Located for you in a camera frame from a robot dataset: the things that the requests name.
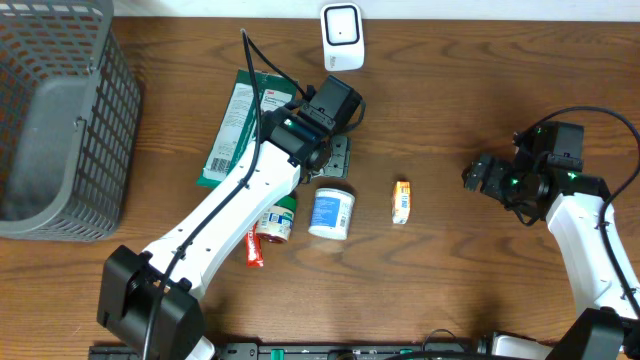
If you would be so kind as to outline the grey plastic mesh basket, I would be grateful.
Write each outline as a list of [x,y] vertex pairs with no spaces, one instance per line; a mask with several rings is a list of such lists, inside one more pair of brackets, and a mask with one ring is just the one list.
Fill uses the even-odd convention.
[[110,1],[1,0],[1,235],[94,242],[118,228],[142,90]]

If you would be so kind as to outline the white blue-label tub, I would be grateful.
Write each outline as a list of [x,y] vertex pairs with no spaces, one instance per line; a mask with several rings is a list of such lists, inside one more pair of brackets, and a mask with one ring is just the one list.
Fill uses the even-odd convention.
[[325,239],[346,240],[354,205],[355,197],[351,193],[333,188],[317,189],[308,232]]

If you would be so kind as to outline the red stick sachet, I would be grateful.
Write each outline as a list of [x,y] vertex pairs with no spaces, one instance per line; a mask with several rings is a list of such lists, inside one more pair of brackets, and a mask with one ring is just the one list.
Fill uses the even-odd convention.
[[246,260],[249,268],[261,268],[264,266],[260,239],[256,233],[256,225],[253,225],[244,237],[246,246]]

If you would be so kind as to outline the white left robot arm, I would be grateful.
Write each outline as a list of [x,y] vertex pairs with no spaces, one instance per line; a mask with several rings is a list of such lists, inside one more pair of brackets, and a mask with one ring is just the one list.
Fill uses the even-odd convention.
[[264,212],[331,157],[350,110],[312,105],[263,114],[259,134],[225,179],[178,225],[141,252],[105,261],[98,323],[144,359],[211,359],[199,304],[226,257]]

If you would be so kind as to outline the orange snack packet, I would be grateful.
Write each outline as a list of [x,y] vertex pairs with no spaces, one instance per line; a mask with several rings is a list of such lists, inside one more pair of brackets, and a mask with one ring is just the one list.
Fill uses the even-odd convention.
[[405,224],[411,211],[411,187],[406,181],[395,183],[392,197],[392,222]]

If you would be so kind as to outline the green 3M package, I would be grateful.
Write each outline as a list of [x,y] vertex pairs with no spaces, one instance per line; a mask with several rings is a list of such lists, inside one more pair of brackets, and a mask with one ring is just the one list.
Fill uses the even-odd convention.
[[[280,75],[257,72],[256,81],[262,113],[276,110],[296,97],[295,86]],[[247,145],[255,138],[255,122],[255,98],[250,74],[246,70],[239,70],[216,139],[196,181],[197,185],[213,189],[226,178],[242,157]]]

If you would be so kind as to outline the white barcode scanner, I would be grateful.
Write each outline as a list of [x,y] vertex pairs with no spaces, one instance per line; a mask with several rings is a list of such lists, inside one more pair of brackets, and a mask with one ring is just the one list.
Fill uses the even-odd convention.
[[351,71],[364,65],[362,14],[355,3],[327,4],[320,11],[324,67]]

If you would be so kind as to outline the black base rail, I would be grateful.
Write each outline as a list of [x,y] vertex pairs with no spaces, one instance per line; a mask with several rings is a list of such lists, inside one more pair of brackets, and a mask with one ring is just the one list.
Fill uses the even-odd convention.
[[436,341],[427,345],[258,345],[255,343],[229,343],[216,347],[216,360],[334,360],[386,359],[421,350],[463,353],[463,345]]

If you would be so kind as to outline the green-lid jar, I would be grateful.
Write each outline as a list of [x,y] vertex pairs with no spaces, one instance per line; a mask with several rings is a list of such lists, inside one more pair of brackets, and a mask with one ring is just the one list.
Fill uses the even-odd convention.
[[294,223],[297,201],[285,196],[272,205],[256,224],[256,235],[262,241],[282,244],[289,241]]

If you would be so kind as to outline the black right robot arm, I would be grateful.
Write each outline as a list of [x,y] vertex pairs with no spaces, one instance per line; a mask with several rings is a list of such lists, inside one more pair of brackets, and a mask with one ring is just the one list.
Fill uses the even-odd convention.
[[470,191],[497,200],[527,226],[544,221],[557,242],[577,319],[544,347],[500,335],[490,352],[521,359],[614,359],[639,356],[639,279],[616,229],[603,179],[581,172],[573,153],[543,151],[503,161],[483,154],[462,173]]

